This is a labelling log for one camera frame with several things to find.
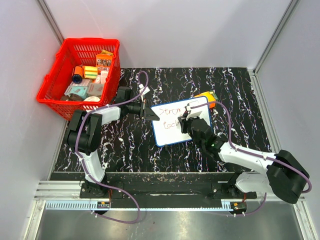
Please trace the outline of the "white blue-framed whiteboard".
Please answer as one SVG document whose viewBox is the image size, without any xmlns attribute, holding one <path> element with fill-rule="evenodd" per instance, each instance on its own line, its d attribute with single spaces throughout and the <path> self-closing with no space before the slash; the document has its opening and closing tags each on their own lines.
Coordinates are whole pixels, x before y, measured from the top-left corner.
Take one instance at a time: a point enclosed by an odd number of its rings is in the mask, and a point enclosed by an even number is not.
<svg viewBox="0 0 320 240">
<path fill-rule="evenodd" d="M 205 96 L 200 96 L 152 106 L 151 110 L 159 117 L 159 121 L 152 121 L 155 144 L 163 147 L 190 141 L 192 138 L 182 133 L 178 117 L 183 115 L 187 105 L 199 106 L 207 102 Z"/>
</svg>

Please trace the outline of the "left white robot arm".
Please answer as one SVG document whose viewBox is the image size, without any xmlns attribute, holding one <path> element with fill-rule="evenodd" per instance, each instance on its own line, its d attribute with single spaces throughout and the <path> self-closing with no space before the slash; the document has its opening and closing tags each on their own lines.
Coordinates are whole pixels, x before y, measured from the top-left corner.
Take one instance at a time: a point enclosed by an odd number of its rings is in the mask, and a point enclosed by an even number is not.
<svg viewBox="0 0 320 240">
<path fill-rule="evenodd" d="M 138 115 L 143 120 L 159 121 L 159 116 L 151 109 L 148 100 L 132 100 L 133 90 L 129 87 L 121 86 L 116 93 L 114 104 L 100 108 L 85 117 L 87 112 L 75 110 L 64 141 L 74 150 L 81 161 L 85 172 L 85 179 L 92 183 L 91 192 L 98 198 L 107 195 L 108 185 L 103 182 L 105 171 L 102 168 L 98 156 L 98 147 L 102 138 L 102 126 L 117 121 L 127 114 Z"/>
</svg>

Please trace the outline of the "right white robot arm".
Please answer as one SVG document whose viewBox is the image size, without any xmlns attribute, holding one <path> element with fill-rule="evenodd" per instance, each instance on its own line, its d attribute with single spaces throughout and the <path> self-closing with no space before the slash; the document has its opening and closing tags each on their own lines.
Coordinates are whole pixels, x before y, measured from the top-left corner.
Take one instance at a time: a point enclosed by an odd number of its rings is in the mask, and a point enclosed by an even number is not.
<svg viewBox="0 0 320 240">
<path fill-rule="evenodd" d="M 178 118 L 181 132 L 188 134 L 201 151 L 225 163 L 250 169 L 237 174 L 227 186 L 228 194 L 239 198 L 244 193 L 272 193 L 289 204 L 296 204 L 310 178 L 308 172 L 287 150 L 278 153 L 261 152 L 242 147 L 217 136 L 207 122 L 200 117 Z"/>
</svg>

